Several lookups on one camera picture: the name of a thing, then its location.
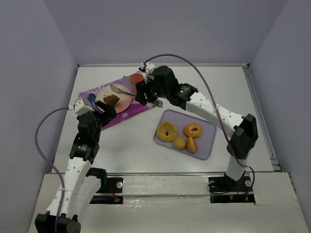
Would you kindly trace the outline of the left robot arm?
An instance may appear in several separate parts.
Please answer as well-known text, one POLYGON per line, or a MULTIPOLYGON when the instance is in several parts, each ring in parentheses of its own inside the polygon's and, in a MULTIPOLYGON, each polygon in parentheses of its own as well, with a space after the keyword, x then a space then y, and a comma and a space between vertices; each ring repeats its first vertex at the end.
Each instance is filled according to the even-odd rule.
POLYGON ((79 233, 81 213, 101 187, 106 187, 107 173, 92 164, 99 150, 102 127, 117 115, 115 107, 97 101, 101 112, 88 106, 82 98, 63 110, 74 111, 78 119, 78 133, 69 154, 66 172, 56 166, 37 148, 41 157, 53 168, 60 179, 60 187, 43 214, 38 214, 35 227, 39 233, 79 233))

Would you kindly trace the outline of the brown chocolate pastry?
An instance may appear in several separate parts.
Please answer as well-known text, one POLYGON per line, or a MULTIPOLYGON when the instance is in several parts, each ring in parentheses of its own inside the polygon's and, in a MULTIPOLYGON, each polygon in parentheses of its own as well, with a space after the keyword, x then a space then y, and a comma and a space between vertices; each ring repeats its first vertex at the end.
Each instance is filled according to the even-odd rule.
POLYGON ((103 98, 105 104, 109 106, 115 106, 119 102, 120 98, 116 95, 109 95, 103 98))

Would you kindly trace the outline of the metal serving tongs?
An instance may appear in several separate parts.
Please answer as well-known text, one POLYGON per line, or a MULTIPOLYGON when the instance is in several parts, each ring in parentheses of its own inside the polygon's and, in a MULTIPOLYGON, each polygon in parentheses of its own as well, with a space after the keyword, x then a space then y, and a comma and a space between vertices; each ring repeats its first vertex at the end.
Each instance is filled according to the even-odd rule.
MULTIPOLYGON (((110 88, 115 93, 123 94, 123 95, 130 96, 130 97, 133 97, 133 98, 136 97, 136 95, 134 95, 132 93, 129 93, 129 92, 125 92, 125 91, 121 90, 120 88, 116 87, 113 84, 110 85, 110 88)), ((160 100, 155 100, 155 101, 151 102, 151 104, 153 104, 154 106, 156 106, 158 108, 162 108, 163 107, 163 102, 160 101, 160 100)))

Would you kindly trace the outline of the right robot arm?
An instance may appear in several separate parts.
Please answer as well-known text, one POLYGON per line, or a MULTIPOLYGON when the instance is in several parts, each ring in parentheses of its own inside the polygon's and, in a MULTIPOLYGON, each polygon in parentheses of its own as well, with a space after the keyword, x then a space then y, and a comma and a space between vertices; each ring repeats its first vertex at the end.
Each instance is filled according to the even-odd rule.
POLYGON ((139 67, 144 80, 136 84, 136 101, 161 104, 160 98, 171 105, 194 113, 223 131, 230 154, 227 170, 214 187, 225 193, 234 192, 243 184, 249 152, 258 139, 256 118, 248 114, 242 116, 218 105, 213 96, 205 97, 198 89, 188 83, 179 83, 172 69, 167 66, 156 67, 145 63, 139 67))

